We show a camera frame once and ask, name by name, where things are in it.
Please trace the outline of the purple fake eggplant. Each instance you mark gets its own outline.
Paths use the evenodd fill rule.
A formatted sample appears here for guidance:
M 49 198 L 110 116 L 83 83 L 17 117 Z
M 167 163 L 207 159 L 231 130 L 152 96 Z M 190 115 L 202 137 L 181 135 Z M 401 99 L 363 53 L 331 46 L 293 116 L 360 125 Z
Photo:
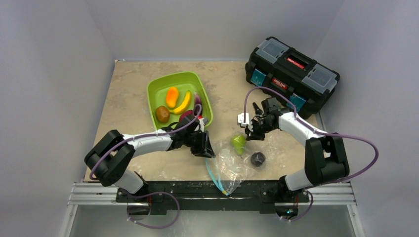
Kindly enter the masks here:
M 203 105 L 202 105 L 202 101 L 201 98 L 198 94 L 198 92 L 194 93 L 194 110 L 199 110 L 202 109 Z

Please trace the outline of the magenta fake sweet potato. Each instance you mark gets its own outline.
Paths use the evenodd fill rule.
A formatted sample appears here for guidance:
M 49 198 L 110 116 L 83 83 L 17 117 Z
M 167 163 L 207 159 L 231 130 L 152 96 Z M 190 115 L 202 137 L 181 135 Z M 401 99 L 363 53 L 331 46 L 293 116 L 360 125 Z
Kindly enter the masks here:
M 194 115 L 193 110 L 187 110 L 184 113 L 182 113 L 179 117 L 179 122 L 181 122 L 186 116 L 189 116 L 189 115 Z

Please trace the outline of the orange fake mango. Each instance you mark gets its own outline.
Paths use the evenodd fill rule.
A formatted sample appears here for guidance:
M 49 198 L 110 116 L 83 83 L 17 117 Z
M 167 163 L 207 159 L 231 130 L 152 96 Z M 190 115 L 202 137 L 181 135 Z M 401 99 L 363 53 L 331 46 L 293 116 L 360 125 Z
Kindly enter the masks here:
M 165 102 L 168 108 L 173 109 L 176 106 L 177 100 L 179 97 L 179 91 L 176 87 L 171 86 L 167 93 L 166 93 L 166 98 L 165 98 Z

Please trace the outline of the clear zip top bag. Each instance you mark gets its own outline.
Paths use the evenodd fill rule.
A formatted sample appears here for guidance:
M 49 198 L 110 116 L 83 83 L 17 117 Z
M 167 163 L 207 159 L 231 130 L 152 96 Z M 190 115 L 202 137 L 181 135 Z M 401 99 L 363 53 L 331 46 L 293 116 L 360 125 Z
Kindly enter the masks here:
M 257 169 L 251 164 L 255 149 L 246 143 L 243 152 L 238 154 L 231 139 L 224 139 L 216 142 L 214 150 L 215 157 L 206 159 L 206 168 L 215 186 L 228 197 L 256 174 Z

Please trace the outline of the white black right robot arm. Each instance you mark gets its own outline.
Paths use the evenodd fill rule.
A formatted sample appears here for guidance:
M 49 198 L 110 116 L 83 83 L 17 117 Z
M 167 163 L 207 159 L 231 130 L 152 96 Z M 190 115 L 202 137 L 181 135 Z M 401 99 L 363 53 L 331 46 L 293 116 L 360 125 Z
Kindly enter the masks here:
M 343 139 L 338 134 L 327 135 L 322 130 L 307 123 L 289 108 L 282 108 L 271 97 L 252 104 L 255 115 L 245 114 L 247 140 L 263 141 L 265 135 L 280 130 L 291 135 L 305 147 L 304 167 L 279 179 L 277 194 L 289 201 L 297 191 L 322 185 L 349 175 L 349 164 Z

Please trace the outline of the brown fake kiwi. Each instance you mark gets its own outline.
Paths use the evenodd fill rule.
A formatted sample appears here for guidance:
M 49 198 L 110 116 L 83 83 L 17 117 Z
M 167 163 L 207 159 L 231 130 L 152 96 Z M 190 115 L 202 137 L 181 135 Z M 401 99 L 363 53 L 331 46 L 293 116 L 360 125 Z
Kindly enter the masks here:
M 167 123 L 170 118 L 170 111 L 166 106 L 159 106 L 155 109 L 156 119 L 160 123 Z

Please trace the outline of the yellow fake banana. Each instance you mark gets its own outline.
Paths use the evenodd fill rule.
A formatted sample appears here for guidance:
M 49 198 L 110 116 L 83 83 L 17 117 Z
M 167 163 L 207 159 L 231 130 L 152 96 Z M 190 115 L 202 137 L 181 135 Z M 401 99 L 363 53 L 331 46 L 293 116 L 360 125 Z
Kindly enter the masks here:
M 174 115 L 181 115 L 188 109 L 191 103 L 191 100 L 192 100 L 192 92 L 188 90 L 186 91 L 186 94 L 184 96 L 182 103 L 178 107 L 169 110 L 169 112 Z

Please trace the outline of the green fake pear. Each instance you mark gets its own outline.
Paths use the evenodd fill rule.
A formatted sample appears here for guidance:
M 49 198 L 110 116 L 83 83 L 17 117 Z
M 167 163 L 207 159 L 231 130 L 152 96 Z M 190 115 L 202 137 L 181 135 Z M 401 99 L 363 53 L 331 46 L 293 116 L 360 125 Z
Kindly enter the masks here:
M 243 135 L 234 135 L 231 139 L 231 144 L 237 155 L 241 156 L 245 150 L 246 137 Z

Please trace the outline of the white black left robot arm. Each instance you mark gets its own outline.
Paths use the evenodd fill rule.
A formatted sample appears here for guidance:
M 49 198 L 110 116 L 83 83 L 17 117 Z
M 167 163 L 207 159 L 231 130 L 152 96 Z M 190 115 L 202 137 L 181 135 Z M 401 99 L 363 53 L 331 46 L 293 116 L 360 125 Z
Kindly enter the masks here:
M 140 174 L 128 170 L 130 161 L 148 153 L 183 146 L 190 148 L 196 157 L 215 157 L 205 130 L 207 122 L 203 116 L 186 115 L 181 121 L 151 133 L 128 135 L 110 130 L 87 153 L 84 162 L 104 187 L 115 185 L 128 192 L 135 202 L 141 202 L 147 197 L 147 183 Z

